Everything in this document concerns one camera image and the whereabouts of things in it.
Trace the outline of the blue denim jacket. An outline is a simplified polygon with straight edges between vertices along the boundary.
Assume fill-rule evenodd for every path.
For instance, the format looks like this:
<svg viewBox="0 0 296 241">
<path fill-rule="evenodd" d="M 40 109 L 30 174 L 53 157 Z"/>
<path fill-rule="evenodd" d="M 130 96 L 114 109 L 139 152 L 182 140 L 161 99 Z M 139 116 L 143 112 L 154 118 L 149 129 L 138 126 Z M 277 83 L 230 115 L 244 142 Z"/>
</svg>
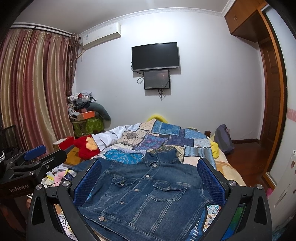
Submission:
<svg viewBox="0 0 296 241">
<path fill-rule="evenodd" d="M 98 157 L 101 174 L 79 206 L 106 240 L 199 240 L 221 206 L 176 150 L 145 154 L 136 164 Z"/>
</svg>

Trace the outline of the pile of clothes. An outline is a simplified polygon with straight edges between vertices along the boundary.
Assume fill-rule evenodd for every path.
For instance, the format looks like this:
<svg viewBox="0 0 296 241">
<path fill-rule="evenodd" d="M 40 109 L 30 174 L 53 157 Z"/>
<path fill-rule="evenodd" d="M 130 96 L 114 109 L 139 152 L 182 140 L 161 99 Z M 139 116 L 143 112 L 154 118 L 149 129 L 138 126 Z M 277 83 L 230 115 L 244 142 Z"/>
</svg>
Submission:
<svg viewBox="0 0 296 241">
<path fill-rule="evenodd" d="M 83 91 L 80 93 L 74 93 L 67 99 L 67 107 L 69 118 L 76 120 L 79 114 L 86 111 L 91 103 L 96 102 L 96 99 L 92 96 L 92 92 Z"/>
</svg>

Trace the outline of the wooden bedside table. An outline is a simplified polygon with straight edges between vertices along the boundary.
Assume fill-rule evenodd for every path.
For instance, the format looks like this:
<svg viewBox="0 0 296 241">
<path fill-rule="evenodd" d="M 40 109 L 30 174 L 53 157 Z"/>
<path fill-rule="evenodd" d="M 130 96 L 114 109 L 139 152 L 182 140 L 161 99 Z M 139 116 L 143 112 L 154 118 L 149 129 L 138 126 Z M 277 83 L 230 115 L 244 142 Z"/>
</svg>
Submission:
<svg viewBox="0 0 296 241">
<path fill-rule="evenodd" d="M 77 147 L 74 147 L 70 150 L 70 152 L 67 154 L 67 159 L 64 162 L 66 165 L 75 166 L 82 162 L 82 159 L 79 157 L 79 149 Z"/>
</svg>

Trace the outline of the red plush toy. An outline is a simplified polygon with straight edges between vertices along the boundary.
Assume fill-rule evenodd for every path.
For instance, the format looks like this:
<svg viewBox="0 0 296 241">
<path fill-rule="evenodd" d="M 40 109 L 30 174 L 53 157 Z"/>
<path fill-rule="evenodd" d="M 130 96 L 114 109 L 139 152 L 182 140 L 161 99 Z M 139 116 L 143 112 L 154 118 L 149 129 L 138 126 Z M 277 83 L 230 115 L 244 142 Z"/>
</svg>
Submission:
<svg viewBox="0 0 296 241">
<path fill-rule="evenodd" d="M 89 160 L 100 153 L 92 135 L 79 137 L 74 140 L 73 144 L 79 149 L 78 156 L 82 160 Z"/>
</svg>

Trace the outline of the green patterned storage box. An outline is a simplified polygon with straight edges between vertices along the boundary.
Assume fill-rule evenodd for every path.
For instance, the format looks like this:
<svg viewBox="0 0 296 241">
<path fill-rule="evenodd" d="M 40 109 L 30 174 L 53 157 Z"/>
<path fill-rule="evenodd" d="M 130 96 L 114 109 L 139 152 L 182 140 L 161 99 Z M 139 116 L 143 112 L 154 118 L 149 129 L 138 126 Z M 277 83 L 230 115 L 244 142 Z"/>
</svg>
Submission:
<svg viewBox="0 0 296 241">
<path fill-rule="evenodd" d="M 100 118 L 89 118 L 72 123 L 75 137 L 97 134 L 104 131 L 104 123 Z"/>
</svg>

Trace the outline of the beige bed blanket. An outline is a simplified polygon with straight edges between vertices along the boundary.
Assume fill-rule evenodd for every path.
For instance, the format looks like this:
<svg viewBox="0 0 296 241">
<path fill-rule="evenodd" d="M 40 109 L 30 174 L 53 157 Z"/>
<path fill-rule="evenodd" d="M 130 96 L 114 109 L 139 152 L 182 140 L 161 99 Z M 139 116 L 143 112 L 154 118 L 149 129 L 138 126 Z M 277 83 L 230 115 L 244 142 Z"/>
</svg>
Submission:
<svg viewBox="0 0 296 241">
<path fill-rule="evenodd" d="M 219 150 L 219 157 L 215 158 L 214 160 L 216 169 L 220 171 L 227 180 L 234 180 L 240 186 L 246 186 L 241 175 L 229 164 L 225 154 L 221 150 Z"/>
</svg>

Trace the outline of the white shirt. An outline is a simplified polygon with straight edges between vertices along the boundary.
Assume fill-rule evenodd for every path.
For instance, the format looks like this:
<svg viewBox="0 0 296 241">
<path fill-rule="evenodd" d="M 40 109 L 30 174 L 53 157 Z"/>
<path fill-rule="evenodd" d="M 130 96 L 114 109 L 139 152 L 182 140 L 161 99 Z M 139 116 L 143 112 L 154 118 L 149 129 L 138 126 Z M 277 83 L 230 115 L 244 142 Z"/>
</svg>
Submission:
<svg viewBox="0 0 296 241">
<path fill-rule="evenodd" d="M 135 125 L 117 126 L 103 133 L 92 134 L 91 137 L 94 139 L 100 151 L 113 145 L 119 140 L 125 131 L 136 131 L 140 127 L 140 123 Z"/>
</svg>

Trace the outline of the grey backpack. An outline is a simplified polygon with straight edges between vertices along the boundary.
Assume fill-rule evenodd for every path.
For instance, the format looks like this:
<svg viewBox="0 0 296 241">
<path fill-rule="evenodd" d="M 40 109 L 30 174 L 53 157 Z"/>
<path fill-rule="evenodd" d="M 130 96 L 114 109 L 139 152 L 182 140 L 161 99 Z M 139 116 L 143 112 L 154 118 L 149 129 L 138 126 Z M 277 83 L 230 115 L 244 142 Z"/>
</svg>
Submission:
<svg viewBox="0 0 296 241">
<path fill-rule="evenodd" d="M 215 130 L 214 142 L 224 154 L 230 154 L 234 150 L 234 144 L 229 135 L 229 129 L 225 124 Z"/>
</svg>

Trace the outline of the red gold striped curtain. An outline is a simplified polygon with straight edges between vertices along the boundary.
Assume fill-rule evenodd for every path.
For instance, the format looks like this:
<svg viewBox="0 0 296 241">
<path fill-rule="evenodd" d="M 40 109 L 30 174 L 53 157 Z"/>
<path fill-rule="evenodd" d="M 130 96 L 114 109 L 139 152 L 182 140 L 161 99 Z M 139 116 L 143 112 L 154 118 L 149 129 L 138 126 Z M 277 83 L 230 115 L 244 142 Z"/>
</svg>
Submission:
<svg viewBox="0 0 296 241">
<path fill-rule="evenodd" d="M 1 43 L 1 119 L 16 126 L 21 148 L 74 135 L 67 99 L 72 93 L 79 37 L 10 29 Z"/>
</svg>

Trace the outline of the blue patchwork quilt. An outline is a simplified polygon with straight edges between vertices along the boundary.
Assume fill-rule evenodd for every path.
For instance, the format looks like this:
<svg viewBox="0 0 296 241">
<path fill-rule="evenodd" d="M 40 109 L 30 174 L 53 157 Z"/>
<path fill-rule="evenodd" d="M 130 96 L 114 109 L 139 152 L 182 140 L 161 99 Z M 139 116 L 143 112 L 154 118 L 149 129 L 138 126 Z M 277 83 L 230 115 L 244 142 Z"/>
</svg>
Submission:
<svg viewBox="0 0 296 241">
<path fill-rule="evenodd" d="M 148 152 L 169 150 L 176 150 L 181 163 L 194 165 L 200 158 L 206 158 L 216 167 L 210 140 L 203 133 L 195 128 L 182 128 L 156 119 L 140 123 L 136 131 L 125 131 L 119 140 L 95 157 L 136 164 Z"/>
</svg>

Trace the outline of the wooden door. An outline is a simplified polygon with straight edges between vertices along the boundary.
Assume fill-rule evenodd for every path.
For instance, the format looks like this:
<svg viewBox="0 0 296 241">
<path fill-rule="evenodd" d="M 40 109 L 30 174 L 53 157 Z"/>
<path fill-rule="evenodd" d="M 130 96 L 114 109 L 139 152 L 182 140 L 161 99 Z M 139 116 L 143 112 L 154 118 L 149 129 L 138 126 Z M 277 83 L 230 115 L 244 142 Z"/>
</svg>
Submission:
<svg viewBox="0 0 296 241">
<path fill-rule="evenodd" d="M 267 15 L 259 12 L 267 37 L 259 41 L 265 83 L 265 106 L 260 144 L 269 150 L 264 173 L 271 170 L 285 127 L 287 113 L 287 75 L 275 30 Z"/>
</svg>

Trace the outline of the wooden overhead cabinet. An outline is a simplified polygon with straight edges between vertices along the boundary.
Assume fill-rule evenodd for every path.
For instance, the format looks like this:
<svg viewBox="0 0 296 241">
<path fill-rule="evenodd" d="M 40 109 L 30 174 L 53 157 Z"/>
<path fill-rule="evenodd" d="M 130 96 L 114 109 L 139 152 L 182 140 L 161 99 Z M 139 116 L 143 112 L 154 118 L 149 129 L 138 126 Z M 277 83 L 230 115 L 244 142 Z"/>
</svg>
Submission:
<svg viewBox="0 0 296 241">
<path fill-rule="evenodd" d="M 269 33 L 259 13 L 266 5 L 266 1 L 234 1 L 225 16 L 230 34 L 254 43 L 267 38 Z"/>
</svg>

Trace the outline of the small black wall monitor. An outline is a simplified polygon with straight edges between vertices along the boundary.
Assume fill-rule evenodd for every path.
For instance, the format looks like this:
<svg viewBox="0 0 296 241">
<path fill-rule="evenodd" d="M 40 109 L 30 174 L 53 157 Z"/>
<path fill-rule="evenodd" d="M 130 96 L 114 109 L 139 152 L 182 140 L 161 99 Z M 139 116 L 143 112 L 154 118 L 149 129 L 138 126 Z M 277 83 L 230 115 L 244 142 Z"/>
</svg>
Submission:
<svg viewBox="0 0 296 241">
<path fill-rule="evenodd" d="M 144 72 L 144 89 L 170 89 L 169 70 L 150 70 Z"/>
</svg>

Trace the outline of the white wall air conditioner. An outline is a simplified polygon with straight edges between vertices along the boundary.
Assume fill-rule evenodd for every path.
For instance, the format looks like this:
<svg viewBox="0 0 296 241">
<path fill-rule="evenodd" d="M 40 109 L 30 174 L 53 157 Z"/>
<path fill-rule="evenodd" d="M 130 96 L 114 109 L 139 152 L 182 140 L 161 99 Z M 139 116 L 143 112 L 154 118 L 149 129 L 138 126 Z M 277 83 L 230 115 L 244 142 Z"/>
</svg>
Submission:
<svg viewBox="0 0 296 241">
<path fill-rule="evenodd" d="M 121 25 L 120 23 L 114 23 L 86 34 L 82 38 L 82 48 L 83 50 L 88 50 L 97 45 L 118 39 L 120 37 Z"/>
</svg>

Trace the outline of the black wall television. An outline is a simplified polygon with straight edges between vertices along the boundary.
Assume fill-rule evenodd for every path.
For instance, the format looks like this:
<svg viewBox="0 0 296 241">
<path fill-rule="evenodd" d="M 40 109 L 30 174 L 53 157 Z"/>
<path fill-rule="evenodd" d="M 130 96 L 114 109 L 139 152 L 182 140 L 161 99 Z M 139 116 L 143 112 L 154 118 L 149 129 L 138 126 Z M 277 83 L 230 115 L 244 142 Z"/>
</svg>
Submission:
<svg viewBox="0 0 296 241">
<path fill-rule="evenodd" d="M 132 70 L 180 68 L 177 42 L 132 47 Z"/>
</svg>

